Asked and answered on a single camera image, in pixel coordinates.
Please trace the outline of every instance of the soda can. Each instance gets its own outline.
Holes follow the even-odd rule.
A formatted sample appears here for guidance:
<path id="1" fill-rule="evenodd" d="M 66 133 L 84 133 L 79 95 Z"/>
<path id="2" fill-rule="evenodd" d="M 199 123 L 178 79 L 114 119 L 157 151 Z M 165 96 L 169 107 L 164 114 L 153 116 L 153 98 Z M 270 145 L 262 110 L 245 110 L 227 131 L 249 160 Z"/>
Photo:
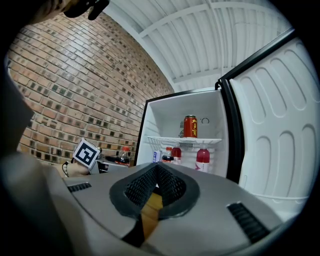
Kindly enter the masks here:
<path id="1" fill-rule="evenodd" d="M 154 151 L 153 152 L 153 163 L 158 163 L 161 161 L 161 154 L 162 154 L 162 151 Z"/>
<path id="2" fill-rule="evenodd" d="M 195 115 L 187 115 L 184 118 L 183 137 L 197 138 L 198 136 L 198 122 Z"/>

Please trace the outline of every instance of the refrigerator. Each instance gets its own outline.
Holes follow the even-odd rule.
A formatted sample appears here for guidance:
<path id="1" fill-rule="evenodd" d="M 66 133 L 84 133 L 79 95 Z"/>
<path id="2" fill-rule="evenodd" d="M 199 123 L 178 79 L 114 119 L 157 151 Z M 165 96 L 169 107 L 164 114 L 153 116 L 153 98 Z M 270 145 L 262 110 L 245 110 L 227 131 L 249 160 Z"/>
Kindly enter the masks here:
<path id="1" fill-rule="evenodd" d="M 197 118 L 197 138 L 183 138 L 187 115 Z M 178 146 L 181 165 L 194 169 L 203 145 L 210 174 L 237 183 L 283 221 L 301 211 L 320 165 L 320 84 L 293 28 L 212 87 L 146 101 L 134 165 Z"/>

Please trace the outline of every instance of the black mesh pad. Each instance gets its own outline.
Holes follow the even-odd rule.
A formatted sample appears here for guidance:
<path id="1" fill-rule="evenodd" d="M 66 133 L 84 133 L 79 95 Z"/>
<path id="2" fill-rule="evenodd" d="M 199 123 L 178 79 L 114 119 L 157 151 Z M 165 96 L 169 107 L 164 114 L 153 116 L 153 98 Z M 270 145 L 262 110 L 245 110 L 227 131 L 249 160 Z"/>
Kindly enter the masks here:
<path id="1" fill-rule="evenodd" d="M 197 182 L 163 163 L 152 163 L 142 170 L 117 181 L 110 188 L 110 200 L 124 216 L 138 220 L 156 184 L 162 195 L 159 220 L 186 214 L 197 202 Z"/>

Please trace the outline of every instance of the wire shelf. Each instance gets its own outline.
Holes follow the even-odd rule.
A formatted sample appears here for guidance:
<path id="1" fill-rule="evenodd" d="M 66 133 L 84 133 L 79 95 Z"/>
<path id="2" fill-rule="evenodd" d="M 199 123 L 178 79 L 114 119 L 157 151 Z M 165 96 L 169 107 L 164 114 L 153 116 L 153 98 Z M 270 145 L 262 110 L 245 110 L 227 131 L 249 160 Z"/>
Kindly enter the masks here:
<path id="1" fill-rule="evenodd" d="M 187 143 L 187 144 L 207 144 L 213 145 L 222 141 L 221 138 L 171 138 L 171 137 L 158 137 L 158 136 L 148 136 L 150 139 L 161 142 L 169 143 Z"/>

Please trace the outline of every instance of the bracelet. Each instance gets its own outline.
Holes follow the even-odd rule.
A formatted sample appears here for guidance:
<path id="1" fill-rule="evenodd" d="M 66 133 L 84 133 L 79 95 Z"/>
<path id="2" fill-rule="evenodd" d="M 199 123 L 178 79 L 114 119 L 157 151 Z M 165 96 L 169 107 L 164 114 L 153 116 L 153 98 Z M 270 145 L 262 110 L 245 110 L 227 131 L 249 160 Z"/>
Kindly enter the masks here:
<path id="1" fill-rule="evenodd" d="M 62 165 L 62 171 L 65 175 L 65 177 L 69 177 L 68 175 L 68 170 L 67 170 L 67 165 L 69 164 L 69 161 L 66 161 L 63 165 Z"/>

